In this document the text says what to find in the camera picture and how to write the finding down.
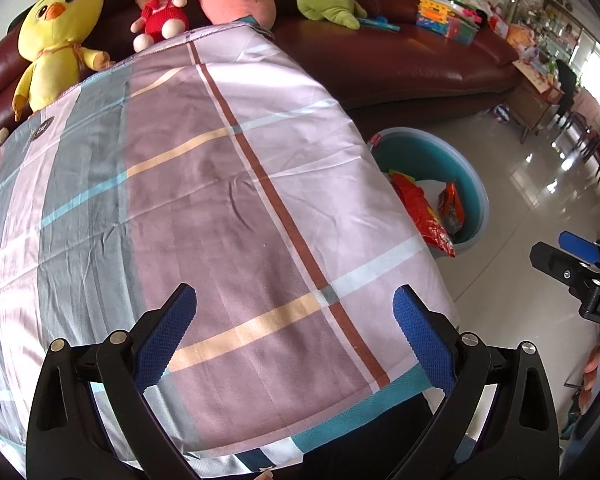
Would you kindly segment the orange-red snack wrapper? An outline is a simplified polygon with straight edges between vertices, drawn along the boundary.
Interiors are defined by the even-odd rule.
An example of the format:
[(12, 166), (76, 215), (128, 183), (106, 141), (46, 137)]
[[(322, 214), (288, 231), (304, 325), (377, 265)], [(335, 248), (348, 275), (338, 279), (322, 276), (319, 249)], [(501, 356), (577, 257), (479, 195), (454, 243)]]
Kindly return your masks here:
[(457, 234), (464, 228), (464, 206), (454, 182), (448, 182), (438, 195), (438, 214), (449, 236)]

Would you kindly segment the teal trash bin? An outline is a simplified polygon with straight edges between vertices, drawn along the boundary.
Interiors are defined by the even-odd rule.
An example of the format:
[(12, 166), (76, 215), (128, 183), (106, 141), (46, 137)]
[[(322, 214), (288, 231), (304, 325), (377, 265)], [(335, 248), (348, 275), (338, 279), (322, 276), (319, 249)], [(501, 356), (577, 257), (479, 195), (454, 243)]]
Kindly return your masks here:
[(488, 193), (475, 168), (456, 148), (431, 133), (407, 127), (381, 130), (367, 147), (385, 174), (400, 171), (416, 184), (424, 184), (425, 196), (434, 208), (444, 185), (456, 186), (465, 213), (463, 227), (451, 236), (458, 256), (482, 239), (490, 219)]

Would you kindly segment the large red snack bag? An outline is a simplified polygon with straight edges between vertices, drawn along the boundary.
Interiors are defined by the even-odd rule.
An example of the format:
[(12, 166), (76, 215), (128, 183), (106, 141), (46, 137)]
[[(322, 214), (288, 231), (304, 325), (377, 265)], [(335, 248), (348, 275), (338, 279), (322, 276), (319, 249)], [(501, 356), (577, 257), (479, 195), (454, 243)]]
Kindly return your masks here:
[(451, 237), (429, 205), (424, 190), (402, 172), (391, 170), (388, 177), (424, 242), (429, 247), (441, 250), (446, 256), (455, 257), (456, 251)]

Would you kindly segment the wooden side table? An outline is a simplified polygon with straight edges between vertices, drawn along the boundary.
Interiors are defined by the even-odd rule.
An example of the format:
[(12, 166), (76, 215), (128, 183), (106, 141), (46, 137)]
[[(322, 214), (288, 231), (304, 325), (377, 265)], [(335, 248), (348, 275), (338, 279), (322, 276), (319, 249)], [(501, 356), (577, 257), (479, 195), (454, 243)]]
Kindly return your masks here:
[(517, 60), (513, 66), (521, 73), (521, 82), (509, 93), (505, 105), (521, 126), (519, 142), (524, 144), (530, 134), (538, 134), (550, 124), (564, 92), (557, 79), (543, 75), (532, 64)]

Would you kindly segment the dark red leather sofa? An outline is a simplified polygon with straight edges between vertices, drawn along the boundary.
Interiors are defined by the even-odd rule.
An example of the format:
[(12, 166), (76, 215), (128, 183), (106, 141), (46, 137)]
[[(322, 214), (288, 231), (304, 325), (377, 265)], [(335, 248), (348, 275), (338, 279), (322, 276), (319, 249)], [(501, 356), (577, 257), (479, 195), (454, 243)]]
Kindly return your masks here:
[[(13, 2), (0, 25), (0, 129), (15, 127), (12, 95), (26, 61), (17, 50), (23, 18), (35, 0)], [(461, 44), (417, 26), (419, 0), (356, 0), (391, 29), (350, 30), (312, 22), (296, 0), (275, 0), (275, 43), (320, 82), (353, 118), (363, 136), (390, 126), (420, 127), (477, 113), (495, 105), (521, 81), (514, 48), (491, 29)], [(130, 56), (134, 0), (104, 0), (87, 47), (120, 62)]]

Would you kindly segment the plaid pink grey tablecloth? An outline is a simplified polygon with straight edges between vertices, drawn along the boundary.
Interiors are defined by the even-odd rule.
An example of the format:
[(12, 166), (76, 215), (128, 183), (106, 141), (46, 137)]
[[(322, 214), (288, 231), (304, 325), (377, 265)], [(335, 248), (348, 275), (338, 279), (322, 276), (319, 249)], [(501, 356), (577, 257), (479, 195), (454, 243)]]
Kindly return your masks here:
[(0, 451), (23, 471), (50, 343), (195, 289), (147, 399), (204, 478), (300, 462), (425, 391), (393, 315), (439, 270), (349, 116), (246, 23), (91, 76), (0, 149)]

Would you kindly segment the blue plastic toy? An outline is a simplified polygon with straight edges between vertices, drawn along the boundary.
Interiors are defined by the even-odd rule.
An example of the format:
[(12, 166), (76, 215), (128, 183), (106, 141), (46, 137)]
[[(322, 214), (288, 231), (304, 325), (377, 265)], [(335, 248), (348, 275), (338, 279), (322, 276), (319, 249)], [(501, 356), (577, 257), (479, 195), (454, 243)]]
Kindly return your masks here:
[(382, 16), (378, 18), (358, 18), (358, 21), (363, 26), (373, 27), (382, 30), (388, 30), (389, 32), (400, 32), (401, 27), (398, 25), (390, 24)]

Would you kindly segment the yellow chick plush toy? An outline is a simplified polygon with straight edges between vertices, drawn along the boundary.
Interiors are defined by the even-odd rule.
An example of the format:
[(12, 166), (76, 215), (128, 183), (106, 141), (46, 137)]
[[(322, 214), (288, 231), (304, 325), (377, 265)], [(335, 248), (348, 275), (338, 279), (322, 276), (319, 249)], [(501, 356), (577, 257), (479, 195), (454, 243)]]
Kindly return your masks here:
[(12, 97), (15, 120), (27, 108), (38, 112), (55, 102), (86, 70), (112, 65), (107, 52), (83, 45), (103, 6), (104, 0), (38, 0), (32, 6), (18, 35), (18, 52), (30, 65)]

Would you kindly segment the teddy bear red outfit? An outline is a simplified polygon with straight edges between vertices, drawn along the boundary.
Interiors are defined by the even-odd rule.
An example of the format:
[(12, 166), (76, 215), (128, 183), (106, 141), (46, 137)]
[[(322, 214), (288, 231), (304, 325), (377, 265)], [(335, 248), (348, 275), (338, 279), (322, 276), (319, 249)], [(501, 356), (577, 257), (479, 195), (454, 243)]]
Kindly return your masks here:
[(140, 8), (140, 17), (130, 31), (134, 35), (133, 49), (136, 53), (157, 42), (181, 35), (189, 29), (184, 11), (187, 0), (135, 0)]

